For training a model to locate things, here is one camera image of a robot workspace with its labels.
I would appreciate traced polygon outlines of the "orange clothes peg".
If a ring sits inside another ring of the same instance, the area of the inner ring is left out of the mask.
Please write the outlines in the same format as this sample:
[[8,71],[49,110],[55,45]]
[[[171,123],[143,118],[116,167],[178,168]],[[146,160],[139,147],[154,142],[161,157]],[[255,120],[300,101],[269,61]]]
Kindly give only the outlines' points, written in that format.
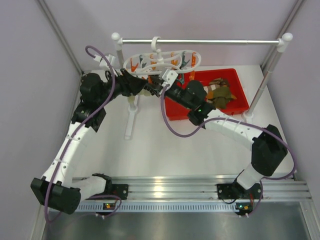
[[156,75],[148,75],[148,85],[149,85],[151,88],[155,88],[155,87],[156,87],[155,82],[154,82],[154,79],[155,79],[156,77],[157,77]]

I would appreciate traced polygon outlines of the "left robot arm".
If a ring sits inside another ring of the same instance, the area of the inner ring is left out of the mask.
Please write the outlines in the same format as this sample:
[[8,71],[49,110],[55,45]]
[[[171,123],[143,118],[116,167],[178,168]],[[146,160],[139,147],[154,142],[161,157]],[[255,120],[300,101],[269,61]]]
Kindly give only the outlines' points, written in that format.
[[111,177],[94,173],[73,182],[74,173],[87,145],[98,132],[105,116],[104,107],[118,96],[136,96],[148,81],[127,70],[105,71],[107,81],[99,74],[88,73],[80,80],[80,103],[73,112],[65,140],[50,167],[41,178],[34,178],[31,190],[44,209],[73,214],[80,202],[93,198],[107,199],[113,194]]

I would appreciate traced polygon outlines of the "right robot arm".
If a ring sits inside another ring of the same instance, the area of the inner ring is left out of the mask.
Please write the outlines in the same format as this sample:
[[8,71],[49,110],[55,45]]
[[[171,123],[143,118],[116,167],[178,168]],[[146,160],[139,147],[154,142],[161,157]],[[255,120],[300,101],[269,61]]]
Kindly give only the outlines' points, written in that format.
[[250,150],[251,161],[225,193],[227,199],[246,198],[258,181],[273,175],[288,154],[277,127],[270,124],[261,128],[224,114],[207,102],[207,92],[199,81],[192,80],[186,88],[182,88],[176,83],[169,85],[163,80],[154,79],[153,83],[147,83],[144,89],[152,95],[161,99],[169,98],[188,109],[188,119],[198,129],[221,133]]

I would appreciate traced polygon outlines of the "white round clip hanger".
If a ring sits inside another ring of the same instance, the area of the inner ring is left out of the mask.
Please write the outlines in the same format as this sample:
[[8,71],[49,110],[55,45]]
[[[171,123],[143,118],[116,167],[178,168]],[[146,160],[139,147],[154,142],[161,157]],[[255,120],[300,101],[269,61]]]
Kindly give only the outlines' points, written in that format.
[[201,55],[194,50],[162,51],[161,38],[152,39],[125,39],[122,44],[149,44],[151,52],[132,55],[123,63],[123,68],[132,75],[158,75],[163,69],[173,70],[178,74],[195,71],[202,61]]

